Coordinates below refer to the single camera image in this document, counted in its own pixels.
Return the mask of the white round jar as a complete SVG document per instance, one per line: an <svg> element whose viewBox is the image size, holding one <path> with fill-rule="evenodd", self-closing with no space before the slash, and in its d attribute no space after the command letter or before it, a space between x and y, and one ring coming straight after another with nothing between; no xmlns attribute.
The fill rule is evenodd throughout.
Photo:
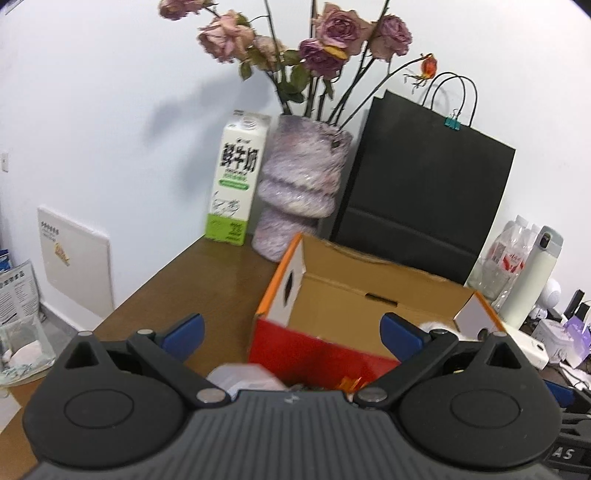
<svg viewBox="0 0 591 480"><path fill-rule="evenodd" d="M287 386L272 372L259 364L226 363L214 368L206 376L207 381L224 390L235 399L242 390L286 391Z"/></svg>

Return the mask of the orange cardboard box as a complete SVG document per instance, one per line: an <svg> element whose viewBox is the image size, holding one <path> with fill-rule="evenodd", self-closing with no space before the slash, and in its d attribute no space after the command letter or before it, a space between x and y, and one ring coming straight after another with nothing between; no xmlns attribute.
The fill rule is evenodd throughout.
<svg viewBox="0 0 591 480"><path fill-rule="evenodd" d="M380 335L389 312L470 340L503 328L477 291L297 234L257 308L249 362L286 385L353 393L399 364Z"/></svg>

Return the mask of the clear water bottle pack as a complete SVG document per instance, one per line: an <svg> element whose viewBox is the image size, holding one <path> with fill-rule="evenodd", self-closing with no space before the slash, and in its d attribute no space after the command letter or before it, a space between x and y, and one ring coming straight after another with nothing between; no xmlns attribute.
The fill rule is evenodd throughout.
<svg viewBox="0 0 591 480"><path fill-rule="evenodd" d="M518 215L505 225L486 254L474 265L467 285L479 291L496 311L525 267L540 230L539 226L530 226Z"/></svg>

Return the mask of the white charger box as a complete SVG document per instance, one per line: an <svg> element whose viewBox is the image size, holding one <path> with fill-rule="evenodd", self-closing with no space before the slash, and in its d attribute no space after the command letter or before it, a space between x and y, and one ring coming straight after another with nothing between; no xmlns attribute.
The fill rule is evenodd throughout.
<svg viewBox="0 0 591 480"><path fill-rule="evenodd" d="M537 370L543 370L548 365L549 356L542 342L534 339L521 330L510 326L506 322L501 322L501 324L505 331L511 336L513 341L521 349L529 362Z"/></svg>

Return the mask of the white thermos bottle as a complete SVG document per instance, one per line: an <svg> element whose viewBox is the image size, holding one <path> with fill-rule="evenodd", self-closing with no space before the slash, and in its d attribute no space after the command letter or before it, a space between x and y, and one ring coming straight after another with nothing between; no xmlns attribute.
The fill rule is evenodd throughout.
<svg viewBox="0 0 591 480"><path fill-rule="evenodd" d="M499 310L505 324L515 329L522 326L553 273L563 243L563 236L555 229L544 226L540 230L523 270Z"/></svg>

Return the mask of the white round figurine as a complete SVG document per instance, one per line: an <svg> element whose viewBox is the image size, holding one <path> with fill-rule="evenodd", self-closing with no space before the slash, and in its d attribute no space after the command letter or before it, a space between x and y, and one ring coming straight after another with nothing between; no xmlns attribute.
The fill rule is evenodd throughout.
<svg viewBox="0 0 591 480"><path fill-rule="evenodd" d="M529 317L533 320L546 319L548 312L557 306L561 297L561 286L554 278L549 278L542 289Z"/></svg>

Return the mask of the black paper bag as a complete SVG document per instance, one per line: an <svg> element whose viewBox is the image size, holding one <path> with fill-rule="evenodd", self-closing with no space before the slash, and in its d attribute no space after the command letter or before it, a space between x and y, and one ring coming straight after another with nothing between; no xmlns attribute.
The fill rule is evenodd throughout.
<svg viewBox="0 0 591 480"><path fill-rule="evenodd" d="M421 103L387 92L370 106L329 240L458 284L468 279L493 225L514 148Z"/></svg>

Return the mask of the white green milk carton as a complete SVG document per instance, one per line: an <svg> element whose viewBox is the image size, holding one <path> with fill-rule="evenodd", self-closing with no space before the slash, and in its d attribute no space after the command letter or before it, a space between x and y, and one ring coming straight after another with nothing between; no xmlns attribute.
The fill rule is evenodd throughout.
<svg viewBox="0 0 591 480"><path fill-rule="evenodd" d="M269 115L235 110L224 126L205 222L206 238L235 246L245 243L270 124Z"/></svg>

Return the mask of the blue white magazines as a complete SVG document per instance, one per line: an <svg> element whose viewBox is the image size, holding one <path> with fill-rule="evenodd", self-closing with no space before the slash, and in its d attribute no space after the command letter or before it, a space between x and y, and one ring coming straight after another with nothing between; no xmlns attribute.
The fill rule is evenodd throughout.
<svg viewBox="0 0 591 480"><path fill-rule="evenodd" d="M40 297L32 263L15 266L8 249L1 250L0 321L9 324L40 311Z"/></svg>

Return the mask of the purple textured vase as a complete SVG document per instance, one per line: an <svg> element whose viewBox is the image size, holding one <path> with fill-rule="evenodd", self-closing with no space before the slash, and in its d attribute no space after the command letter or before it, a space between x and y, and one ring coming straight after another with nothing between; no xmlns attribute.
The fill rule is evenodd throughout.
<svg viewBox="0 0 591 480"><path fill-rule="evenodd" d="M256 193L263 201L252 247L279 262L297 233L314 235L335 212L353 136L325 122L280 116Z"/></svg>

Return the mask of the teal binder clip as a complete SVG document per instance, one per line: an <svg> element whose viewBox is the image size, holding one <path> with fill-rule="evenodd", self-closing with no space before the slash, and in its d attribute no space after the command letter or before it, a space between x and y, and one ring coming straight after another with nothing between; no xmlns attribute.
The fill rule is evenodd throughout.
<svg viewBox="0 0 591 480"><path fill-rule="evenodd" d="M452 111L452 113L445 119L444 125L454 131L460 131L462 124L459 121L461 112L458 109Z"/></svg>

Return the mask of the dried rose bouquet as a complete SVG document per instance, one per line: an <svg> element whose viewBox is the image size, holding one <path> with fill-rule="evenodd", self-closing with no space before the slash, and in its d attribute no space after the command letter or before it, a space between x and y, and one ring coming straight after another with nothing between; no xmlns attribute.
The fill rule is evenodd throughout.
<svg viewBox="0 0 591 480"><path fill-rule="evenodd" d="M305 118L342 129L360 111L355 108L349 116L344 115L349 97L375 63L385 63L387 71L361 106L398 73L411 80L415 90L428 85L438 73L438 60L432 53L392 67L394 59L410 52L413 35L402 18L389 12L388 1L375 22L332 2L318 9L312 1L308 38L295 48L277 38L269 2L264 3L260 16L269 28L267 35L257 33L252 19L242 12L221 13L217 6L216 1L178 0L160 1L157 9L159 16L169 21L211 14L211 21L198 29L198 44L218 63L238 64L243 81L256 70L263 72L273 84L284 115L293 113L294 104L303 105Z"/></svg>

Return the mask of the white wall panel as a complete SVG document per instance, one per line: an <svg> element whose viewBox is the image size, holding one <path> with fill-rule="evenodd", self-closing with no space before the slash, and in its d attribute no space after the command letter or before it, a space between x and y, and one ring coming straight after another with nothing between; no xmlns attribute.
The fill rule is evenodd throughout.
<svg viewBox="0 0 591 480"><path fill-rule="evenodd" d="M44 206L37 215L49 284L94 315L108 316L114 309L108 237Z"/></svg>

